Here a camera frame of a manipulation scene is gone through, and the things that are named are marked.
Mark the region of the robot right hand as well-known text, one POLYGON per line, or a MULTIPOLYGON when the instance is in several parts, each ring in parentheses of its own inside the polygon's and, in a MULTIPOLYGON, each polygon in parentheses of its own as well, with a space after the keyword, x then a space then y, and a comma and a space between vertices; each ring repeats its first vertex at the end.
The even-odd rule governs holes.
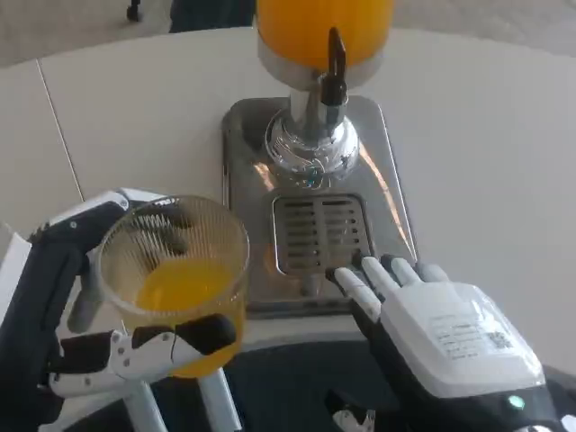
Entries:
POLYGON ((377 428, 405 431, 572 431, 575 404, 479 287, 436 265, 359 255, 327 279, 399 403, 377 428))

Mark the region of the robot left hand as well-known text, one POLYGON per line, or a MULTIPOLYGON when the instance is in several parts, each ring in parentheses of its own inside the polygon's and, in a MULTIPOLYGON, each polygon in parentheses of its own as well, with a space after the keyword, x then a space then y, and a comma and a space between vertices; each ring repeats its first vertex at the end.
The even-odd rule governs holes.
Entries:
POLYGON ((237 339, 220 313, 183 323, 140 326, 58 339, 76 278, 96 287, 90 253, 122 216, 149 217, 160 202, 167 226, 184 218, 168 197, 122 188, 102 193, 50 220, 29 238, 10 232, 1 255, 1 428, 36 431, 55 422, 67 398, 124 391, 204 360, 237 339))

